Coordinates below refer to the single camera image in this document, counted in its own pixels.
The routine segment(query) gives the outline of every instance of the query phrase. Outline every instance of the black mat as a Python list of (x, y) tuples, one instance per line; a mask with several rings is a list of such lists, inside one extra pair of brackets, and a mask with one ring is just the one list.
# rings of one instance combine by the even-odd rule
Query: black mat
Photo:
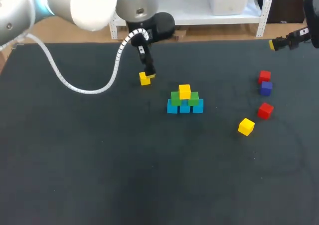
[[(65, 78), (97, 89), (118, 44), (49, 45)], [(0, 76), (1, 225), (315, 225), (319, 219), (319, 51), (267, 41), (157, 44), (157, 78), (128, 47), (115, 84), (80, 95), (36, 45)], [(258, 95), (260, 70), (274, 90)], [(204, 114), (167, 114), (191, 84)], [(262, 102), (275, 106), (256, 118)], [(243, 118), (256, 122), (249, 137)]]

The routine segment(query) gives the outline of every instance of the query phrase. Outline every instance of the stacked blocks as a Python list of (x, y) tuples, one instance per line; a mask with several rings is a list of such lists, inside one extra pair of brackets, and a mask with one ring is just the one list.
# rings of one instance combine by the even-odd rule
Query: stacked blocks
[(263, 95), (263, 96), (270, 96), (272, 89), (273, 89), (273, 83), (272, 82), (262, 82), (261, 83), (260, 94)]
[(191, 92), (190, 85), (179, 85), (178, 92), (171, 92), (167, 104), (167, 113), (193, 113), (204, 112), (204, 100), (199, 99), (198, 92)]
[(273, 106), (267, 103), (263, 103), (258, 110), (258, 117), (261, 119), (269, 119), (273, 110)]
[(238, 131), (244, 134), (245, 136), (249, 136), (249, 134), (254, 130), (255, 123), (251, 120), (244, 118), (242, 122), (239, 124)]
[(140, 82), (142, 86), (150, 85), (152, 78), (155, 78), (155, 74), (146, 76), (145, 72), (140, 72)]

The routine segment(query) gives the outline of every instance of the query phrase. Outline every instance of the white shelf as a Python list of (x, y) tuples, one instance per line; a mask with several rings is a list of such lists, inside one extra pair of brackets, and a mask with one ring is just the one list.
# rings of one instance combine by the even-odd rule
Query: white shelf
[[(259, 23), (261, 10), (255, 0), (248, 0), (244, 12), (240, 15), (212, 15), (209, 0), (159, 0), (159, 12), (168, 12), (176, 25), (211, 25)], [(116, 16), (116, 26), (125, 26), (125, 21)]]

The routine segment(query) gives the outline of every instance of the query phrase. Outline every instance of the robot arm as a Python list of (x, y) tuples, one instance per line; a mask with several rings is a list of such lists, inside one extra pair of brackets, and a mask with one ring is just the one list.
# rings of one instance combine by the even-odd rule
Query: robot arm
[(108, 25), (116, 11), (130, 32), (143, 28), (149, 34), (148, 41), (141, 34), (135, 36), (132, 45), (138, 48), (146, 74), (152, 75), (155, 69), (148, 46), (170, 38), (175, 28), (173, 17), (157, 10), (158, 0), (0, 0), (0, 50), (46, 17), (55, 15), (97, 31)]
[(315, 48), (319, 48), (319, 0), (304, 0), (304, 13), (307, 27), (289, 33), (286, 37), (271, 40), (270, 48), (278, 51), (288, 46), (290, 50), (298, 48), (301, 42), (311, 40)]

